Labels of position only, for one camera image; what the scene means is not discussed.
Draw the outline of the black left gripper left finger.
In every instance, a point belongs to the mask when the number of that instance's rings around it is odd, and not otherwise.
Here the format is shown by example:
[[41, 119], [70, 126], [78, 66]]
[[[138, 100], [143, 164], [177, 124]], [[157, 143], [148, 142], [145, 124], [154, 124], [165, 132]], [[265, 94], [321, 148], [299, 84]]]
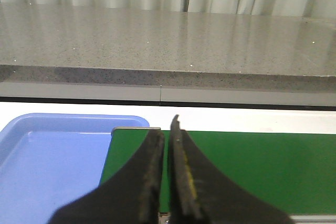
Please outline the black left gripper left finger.
[[106, 182], [57, 209], [49, 223], [157, 223], [165, 137], [150, 130]]

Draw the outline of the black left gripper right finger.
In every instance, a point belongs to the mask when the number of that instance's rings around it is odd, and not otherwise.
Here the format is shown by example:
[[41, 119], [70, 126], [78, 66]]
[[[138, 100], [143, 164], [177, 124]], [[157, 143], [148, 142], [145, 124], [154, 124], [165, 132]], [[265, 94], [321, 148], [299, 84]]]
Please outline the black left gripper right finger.
[[180, 128], [175, 115], [168, 149], [171, 223], [292, 223], [223, 174]]

